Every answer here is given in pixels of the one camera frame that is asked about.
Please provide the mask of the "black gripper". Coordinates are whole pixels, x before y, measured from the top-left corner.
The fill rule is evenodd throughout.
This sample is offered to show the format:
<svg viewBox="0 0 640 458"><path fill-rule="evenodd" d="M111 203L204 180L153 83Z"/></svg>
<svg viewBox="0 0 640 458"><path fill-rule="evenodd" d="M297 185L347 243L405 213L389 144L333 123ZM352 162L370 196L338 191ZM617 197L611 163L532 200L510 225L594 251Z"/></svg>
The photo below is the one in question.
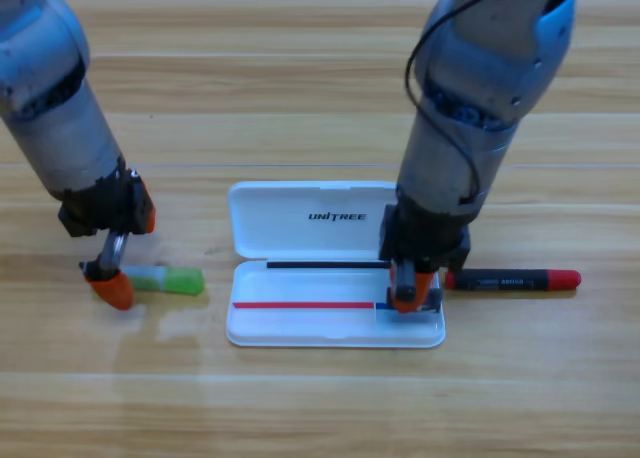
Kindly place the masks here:
<svg viewBox="0 0 640 458"><path fill-rule="evenodd" d="M155 228L155 206L142 178L131 175L120 155L114 170L90 187L76 191L51 188L49 194L61 203L58 218L71 237L108 231L99 256L80 262L79 268L100 299L117 310L129 310L133 287L120 270L125 243L130 234L150 234Z"/></svg>
<svg viewBox="0 0 640 458"><path fill-rule="evenodd" d="M464 266L471 249L470 223L470 214L432 213L410 199L385 206L378 258L394 262L388 290L393 309L412 313L427 303L434 274L418 272Z"/></svg>

